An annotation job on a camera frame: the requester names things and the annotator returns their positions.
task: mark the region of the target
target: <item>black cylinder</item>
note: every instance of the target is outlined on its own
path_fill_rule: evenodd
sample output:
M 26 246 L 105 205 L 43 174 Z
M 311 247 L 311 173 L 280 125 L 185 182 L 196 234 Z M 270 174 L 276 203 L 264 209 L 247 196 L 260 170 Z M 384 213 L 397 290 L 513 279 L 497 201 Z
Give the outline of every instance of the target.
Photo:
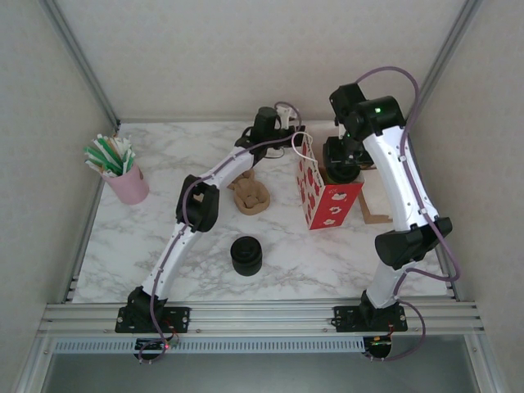
M 231 245 L 233 267 L 242 276 L 257 274 L 262 267 L 262 247 L 251 236 L 240 237 Z

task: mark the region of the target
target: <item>marble surface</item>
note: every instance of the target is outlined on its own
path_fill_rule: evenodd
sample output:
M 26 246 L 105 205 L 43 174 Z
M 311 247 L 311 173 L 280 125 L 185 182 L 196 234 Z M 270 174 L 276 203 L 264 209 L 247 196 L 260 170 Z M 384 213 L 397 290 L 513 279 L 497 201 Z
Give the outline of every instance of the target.
M 242 122 L 123 124 L 130 136 L 150 194 L 136 206 L 118 201 L 104 186 L 75 303 L 125 302 L 164 250 L 174 225 L 174 208 L 183 180 L 201 174 L 228 154 L 249 125 Z M 312 129 L 328 123 L 307 124 Z M 259 215 L 240 214 L 233 192 L 220 193 L 219 220 L 192 248 L 179 270 L 171 300 L 278 300 L 358 297 L 378 264 L 375 236 L 390 224 L 365 225 L 356 202 L 342 227 L 309 231 L 294 173 L 297 157 L 262 160 L 255 176 L 268 188 L 271 205 Z M 259 239 L 264 262 L 249 278 L 233 270 L 229 248 L 240 236 Z M 441 273 L 434 252 L 420 267 Z M 401 294 L 444 295 L 445 284 L 410 275 Z

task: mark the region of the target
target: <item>pink pencil cup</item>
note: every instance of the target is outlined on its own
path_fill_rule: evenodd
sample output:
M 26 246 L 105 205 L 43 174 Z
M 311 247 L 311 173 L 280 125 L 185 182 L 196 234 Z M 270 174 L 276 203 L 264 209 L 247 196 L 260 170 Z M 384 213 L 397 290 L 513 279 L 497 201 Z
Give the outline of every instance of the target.
M 138 168 L 138 165 L 133 165 L 127 174 L 123 174 L 118 178 L 102 177 L 113 189 L 118 199 L 126 205 L 136 205 L 142 202 L 149 193 L 149 186 L 144 180 L 144 175 Z

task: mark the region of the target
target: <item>purple cable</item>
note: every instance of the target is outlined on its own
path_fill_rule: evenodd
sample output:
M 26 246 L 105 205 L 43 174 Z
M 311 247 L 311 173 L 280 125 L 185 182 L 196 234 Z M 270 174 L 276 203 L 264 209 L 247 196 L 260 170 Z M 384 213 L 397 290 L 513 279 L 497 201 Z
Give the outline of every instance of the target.
M 288 102 L 277 102 L 277 104 L 284 104 L 284 105 L 288 105 L 291 109 L 293 109 L 296 113 L 296 116 L 297 116 L 297 119 L 298 119 L 298 122 L 299 122 L 299 125 L 298 125 L 298 129 L 300 130 L 300 127 L 302 125 L 302 118 L 300 116 L 300 112 L 290 103 Z M 240 152 L 238 152 L 236 155 L 234 156 L 231 156 L 229 157 L 226 161 L 224 161 L 222 163 L 222 165 L 220 165 L 212 174 L 208 175 L 208 176 L 205 176 L 204 178 L 199 178 L 198 180 L 195 180 L 193 183 L 191 183 L 189 185 L 189 187 L 187 188 L 186 192 L 183 194 L 183 199 L 182 199 L 182 215 L 183 215 L 183 219 L 184 219 L 184 222 L 185 223 L 189 223 L 189 218 L 187 216 L 187 199 L 189 198 L 189 193 L 190 191 L 199 183 L 202 183 L 202 182 L 205 182 L 206 180 L 212 178 L 213 176 L 215 176 L 224 166 L 226 166 L 227 164 L 229 164 L 232 160 L 234 160 L 235 158 L 237 158 L 238 156 L 241 156 L 242 154 L 245 154 L 253 149 L 256 149 L 257 147 L 262 147 L 262 146 L 266 146 L 266 145 L 271 145 L 271 144 L 274 144 L 274 143 L 280 143 L 280 142 L 285 142 L 285 141 L 288 141 L 289 139 L 291 138 L 294 138 L 295 137 L 295 133 L 293 133 L 292 135 L 290 135 L 289 137 L 285 137 L 285 138 L 281 138 L 281 139 L 277 139 L 276 141 L 267 141 L 267 142 L 261 142 L 261 143 L 257 143 L 256 145 L 254 146 L 251 146 L 251 147 L 248 147 L 247 149 L 244 149 Z M 155 326 L 155 329 L 156 331 L 158 332 L 158 334 L 160 335 L 160 338 L 157 338 L 155 340 L 151 340 L 151 341 L 148 341 L 147 343 L 145 343 L 142 348 L 140 348 L 140 351 L 138 352 L 138 360 L 140 361 L 140 364 L 142 364 L 142 361 L 143 361 L 143 357 L 142 357 L 142 353 L 143 351 L 148 347 L 150 346 L 151 344 L 153 343 L 156 343 L 156 342 L 164 342 L 164 348 L 162 348 L 162 352 L 156 356 L 154 359 L 150 359 L 149 360 L 149 364 L 153 364 L 154 362 L 160 360 L 160 358 L 162 356 L 164 356 L 165 352 L 167 351 L 167 347 L 168 347 L 168 341 L 166 340 L 165 336 L 164 336 L 164 333 L 162 332 L 162 329 L 160 328 L 160 324 L 158 323 L 158 320 L 156 319 L 156 316 L 155 316 L 155 294 L 156 294 L 156 287 L 158 286 L 158 282 L 160 281 L 160 276 L 163 272 L 163 268 L 167 262 L 167 259 L 169 258 L 169 255 L 171 254 L 171 251 L 173 250 L 174 248 L 174 245 L 176 244 L 176 242 L 179 240 L 179 238 L 184 234 L 184 231 L 186 230 L 188 224 L 185 224 L 184 227 L 182 228 L 182 230 L 180 230 L 180 232 L 178 232 L 178 235 L 177 237 L 173 240 L 173 242 L 171 243 L 171 246 L 169 246 L 169 249 L 167 251 L 167 253 L 165 254 L 165 257 L 164 259 L 162 260 L 162 263 L 160 264 L 160 267 L 158 269 L 158 273 L 156 274 L 156 277 L 155 277 L 155 281 L 153 282 L 153 288 L 151 290 L 151 300 L 149 302 L 149 314 L 151 315 L 151 320 L 153 321 L 153 325 Z
M 400 138 L 400 156 L 405 156 L 405 148 L 406 148 L 406 142 L 408 140 L 409 131 L 411 130 L 413 124 L 415 123 L 418 117 L 418 110 L 419 110 L 419 103 L 420 103 L 420 89 L 418 87 L 417 80 L 408 71 L 403 70 L 402 68 L 399 68 L 399 67 L 395 67 L 395 66 L 384 66 L 384 67 L 376 68 L 374 70 L 370 70 L 369 72 L 366 72 L 364 75 L 358 78 L 355 82 L 358 84 L 362 82 L 364 79 L 366 79 L 367 77 L 374 75 L 378 72 L 383 72 L 383 71 L 400 72 L 402 75 L 404 75 L 405 77 L 409 79 L 409 81 L 413 85 L 413 89 L 415 90 L 415 98 L 414 98 L 413 109 L 411 111 L 411 116 L 408 118 L 408 121 L 406 122 L 406 126 L 404 128 L 404 132 L 402 133 L 402 137 Z M 417 188 L 417 184 L 415 183 L 415 180 L 413 178 L 413 174 L 411 173 L 411 169 L 409 168 L 408 162 L 406 160 L 402 161 L 402 165 L 404 167 L 406 176 L 408 177 L 409 185 L 411 189 L 413 190 L 415 199 L 417 200 L 418 208 L 422 210 L 424 209 L 424 202 L 422 200 L 422 196 L 420 195 L 420 191 Z M 444 239 L 444 236 L 442 236 L 442 233 L 440 232 L 440 230 L 436 227 L 435 223 L 433 223 L 433 220 L 431 219 L 428 213 L 423 213 L 422 215 L 424 216 L 424 219 L 426 219 L 427 223 L 429 224 L 429 226 L 435 233 L 442 247 L 444 247 L 446 254 L 451 259 L 451 263 L 453 264 L 453 267 L 455 270 L 455 275 L 453 277 L 442 277 L 442 276 L 437 276 L 436 274 L 425 272 L 424 270 L 421 270 L 421 269 L 408 268 L 405 270 L 405 273 L 402 274 L 402 276 L 400 276 L 399 281 L 395 285 L 395 288 L 393 290 L 393 296 L 395 297 L 398 296 L 400 287 L 402 286 L 402 283 L 404 282 L 407 274 L 410 272 L 419 273 L 424 276 L 434 278 L 435 280 L 445 281 L 445 282 L 455 282 L 460 278 L 462 274 L 462 270 L 460 268 L 459 262 L 455 258 L 452 250 L 449 248 L 448 242 Z M 426 323 L 424 322 L 424 317 L 422 316 L 420 311 L 418 311 L 418 309 L 414 305 L 412 305 L 411 303 L 407 301 L 400 300 L 398 298 L 397 298 L 397 301 L 403 305 L 407 305 L 420 318 L 420 322 L 422 324 L 422 335 L 420 336 L 420 340 L 418 341 L 417 345 L 414 346 L 412 349 L 407 350 L 402 354 L 392 356 L 390 358 L 382 358 L 383 362 L 391 362 L 394 360 L 402 359 L 408 355 L 411 355 L 413 352 L 417 351 L 422 346 L 424 340 L 426 339 Z

